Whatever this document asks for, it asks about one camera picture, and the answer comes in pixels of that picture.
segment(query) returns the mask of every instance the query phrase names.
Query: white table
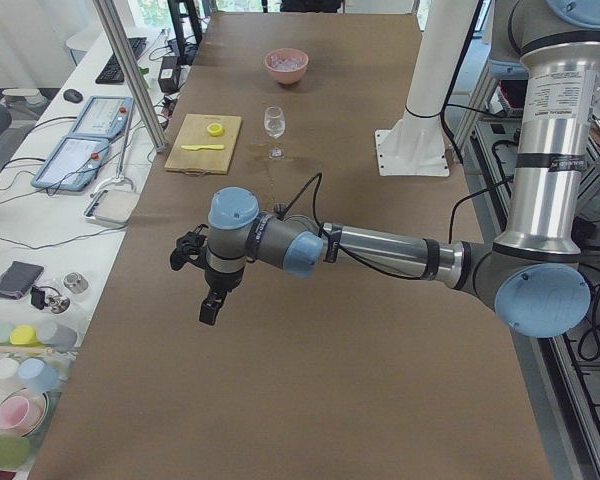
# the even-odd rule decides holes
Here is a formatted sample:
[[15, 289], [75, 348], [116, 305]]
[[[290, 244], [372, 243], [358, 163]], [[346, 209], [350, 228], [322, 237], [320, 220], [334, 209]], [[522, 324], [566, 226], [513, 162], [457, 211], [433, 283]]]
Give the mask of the white table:
[[[147, 37], [147, 47], [139, 59], [139, 65], [150, 69], [145, 79], [150, 86], [149, 93], [153, 104], [157, 104], [163, 97], [157, 83], [160, 62], [152, 62], [148, 58], [151, 51], [163, 45], [165, 38], [159, 36], [157, 31], [146, 29], [128, 30], [127, 33], [129, 37]], [[126, 84], [97, 85], [94, 82], [110, 55], [111, 48], [108, 40], [102, 34], [51, 102], [40, 118], [40, 122], [61, 116], [77, 116], [91, 95], [131, 96]], [[80, 104], [64, 100], [62, 92], [67, 88], [74, 88], [81, 92], [84, 100]], [[33, 130], [13, 158], [46, 158], [59, 139], [68, 133], [71, 125], [70, 120], [60, 120]], [[138, 109], [135, 109], [133, 127], [136, 127], [137, 131], [132, 131], [132, 141], [125, 155], [124, 174], [133, 180], [136, 192], [140, 192], [151, 168], [154, 152], [146, 129], [141, 128]], [[121, 146], [122, 140], [116, 142], [110, 149], [109, 157], [118, 153]], [[119, 156], [106, 164], [98, 178], [80, 194], [59, 193], [50, 197], [45, 192], [38, 192], [0, 205], [0, 237], [38, 246], [56, 244], [79, 235], [90, 235], [104, 230], [106, 227], [88, 223], [83, 217], [83, 212], [91, 202], [90, 194], [98, 183], [115, 174], [118, 159]], [[36, 189], [30, 185], [32, 175], [22, 172], [35, 173], [41, 165], [41, 162], [31, 160], [21, 160], [7, 165], [0, 174], [0, 188], [9, 187], [12, 183], [13, 186], [6, 191], [0, 191], [0, 202], [35, 192]], [[124, 230], [118, 230], [41, 250], [31, 250], [0, 240], [0, 275], [12, 261], [18, 260], [44, 267], [38, 284], [43, 284], [47, 279], [61, 281], [70, 272], [81, 273], [89, 282], [88, 290], [75, 297], [73, 305], [60, 315], [52, 314], [46, 309], [44, 311], [35, 309], [30, 305], [28, 295], [20, 300], [0, 299], [0, 323], [36, 326], [46, 320], [55, 320], [76, 329], [83, 336], [124, 235]], [[5, 396], [0, 393], [0, 402]], [[26, 478], [28, 468], [22, 470], [17, 478]]]

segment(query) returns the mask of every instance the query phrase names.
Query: computer mouse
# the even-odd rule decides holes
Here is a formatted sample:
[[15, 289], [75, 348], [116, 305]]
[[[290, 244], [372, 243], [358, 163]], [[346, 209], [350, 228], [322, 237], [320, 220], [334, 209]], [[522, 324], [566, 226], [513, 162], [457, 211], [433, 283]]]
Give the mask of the computer mouse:
[[62, 94], [62, 97], [67, 102], [71, 102], [71, 103], [80, 103], [82, 101], [82, 99], [84, 98], [79, 91], [74, 90], [73, 88], [69, 88], [69, 89], [65, 90], [64, 93]]

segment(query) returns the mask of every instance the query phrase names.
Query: black keyboard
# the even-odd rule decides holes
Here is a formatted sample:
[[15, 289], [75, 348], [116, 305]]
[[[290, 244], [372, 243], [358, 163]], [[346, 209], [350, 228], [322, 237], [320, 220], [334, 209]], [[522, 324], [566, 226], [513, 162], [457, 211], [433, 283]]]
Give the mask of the black keyboard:
[[[129, 39], [129, 45], [131, 50], [136, 57], [136, 60], [142, 55], [145, 45], [147, 44], [147, 37], [133, 37]], [[118, 59], [115, 54], [111, 55], [111, 58], [100, 72], [100, 75], [96, 78], [96, 83], [122, 83], [124, 82], [124, 73], [118, 63]]]

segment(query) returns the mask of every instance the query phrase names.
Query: brown table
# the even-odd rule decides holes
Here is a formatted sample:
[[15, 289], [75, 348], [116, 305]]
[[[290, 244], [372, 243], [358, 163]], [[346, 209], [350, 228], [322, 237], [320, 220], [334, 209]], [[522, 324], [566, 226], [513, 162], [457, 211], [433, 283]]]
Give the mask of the brown table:
[[[168, 137], [186, 113], [241, 115], [229, 175], [167, 173], [157, 157], [32, 480], [550, 478], [509, 332], [474, 298], [354, 265], [300, 280], [257, 263], [208, 327], [202, 272], [169, 269], [218, 189], [270, 209], [318, 170], [322, 219], [444, 239], [461, 168], [380, 178], [375, 161], [419, 42], [406, 15], [211, 20]], [[282, 46], [311, 57], [296, 86], [263, 68]], [[274, 104], [285, 162], [264, 158]], [[470, 205], [457, 237], [479, 239]]]

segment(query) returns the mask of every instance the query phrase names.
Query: white wall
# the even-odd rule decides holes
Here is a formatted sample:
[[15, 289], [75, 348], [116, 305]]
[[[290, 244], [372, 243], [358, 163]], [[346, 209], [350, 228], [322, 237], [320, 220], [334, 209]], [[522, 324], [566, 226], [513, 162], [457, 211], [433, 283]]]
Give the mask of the white wall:
[[[126, 0], [116, 0], [133, 24]], [[65, 42], [97, 21], [92, 0], [0, 0], [0, 88], [61, 87], [74, 64]]]
[[347, 13], [410, 13], [413, 0], [345, 0]]

